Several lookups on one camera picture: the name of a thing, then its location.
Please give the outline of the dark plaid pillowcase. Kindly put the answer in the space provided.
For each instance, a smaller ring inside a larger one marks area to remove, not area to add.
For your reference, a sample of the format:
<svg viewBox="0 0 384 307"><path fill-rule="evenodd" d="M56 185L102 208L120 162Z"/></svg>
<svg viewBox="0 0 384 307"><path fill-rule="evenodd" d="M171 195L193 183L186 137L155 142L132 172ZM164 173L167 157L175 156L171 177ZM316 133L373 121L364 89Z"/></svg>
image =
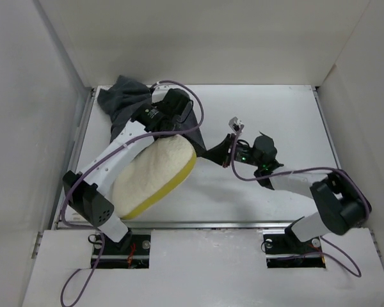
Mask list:
<svg viewBox="0 0 384 307"><path fill-rule="evenodd" d="M188 103L182 115L178 117L176 129L188 130L198 124L193 110L194 102L184 90L176 88L175 91L177 93L173 96L174 98ZM110 140L114 140L119 135L139 107L152 103L152 93L153 90L146 84L122 75L112 87L99 91L98 105L111 120Z"/></svg>

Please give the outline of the cream pillow with yellow edge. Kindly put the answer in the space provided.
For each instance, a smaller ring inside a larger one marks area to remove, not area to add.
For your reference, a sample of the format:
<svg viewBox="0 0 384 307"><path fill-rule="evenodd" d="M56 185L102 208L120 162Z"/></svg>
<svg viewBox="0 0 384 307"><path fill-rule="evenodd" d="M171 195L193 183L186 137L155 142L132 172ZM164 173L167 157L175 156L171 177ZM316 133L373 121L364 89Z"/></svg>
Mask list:
<svg viewBox="0 0 384 307"><path fill-rule="evenodd" d="M138 154L116 178L112 204L121 219L134 219L162 200L192 172L197 156L183 136L161 138Z"/></svg>

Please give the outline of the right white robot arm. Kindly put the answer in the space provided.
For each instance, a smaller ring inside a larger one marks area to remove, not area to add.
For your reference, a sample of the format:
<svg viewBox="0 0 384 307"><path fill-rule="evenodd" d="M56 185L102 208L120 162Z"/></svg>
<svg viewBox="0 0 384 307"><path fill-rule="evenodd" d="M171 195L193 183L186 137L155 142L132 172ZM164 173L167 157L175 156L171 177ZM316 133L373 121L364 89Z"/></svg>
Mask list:
<svg viewBox="0 0 384 307"><path fill-rule="evenodd" d="M276 159L273 139L265 134L253 144L227 134L215 147L203 153L203 158L224 168L236 162L256 168L251 180L272 191L287 191L314 201L317 211L301 217L285 228L284 245L292 252L304 248L307 241L328 233L344 235L368 220L372 207L354 181L342 169L286 168Z"/></svg>

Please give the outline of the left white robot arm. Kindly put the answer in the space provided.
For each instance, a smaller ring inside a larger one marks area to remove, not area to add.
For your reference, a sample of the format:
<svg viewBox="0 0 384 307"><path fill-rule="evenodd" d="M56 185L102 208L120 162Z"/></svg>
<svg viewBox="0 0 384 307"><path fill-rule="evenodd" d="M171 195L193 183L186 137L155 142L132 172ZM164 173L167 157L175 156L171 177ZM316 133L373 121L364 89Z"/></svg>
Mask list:
<svg viewBox="0 0 384 307"><path fill-rule="evenodd" d="M177 119L191 100L170 89L156 103L142 102L134 108L125 128L89 165L63 176L64 208L73 208L108 238L116 253L130 248L131 231L107 195L116 179L126 175L124 200L132 219L175 189L196 163L193 145L177 130Z"/></svg>

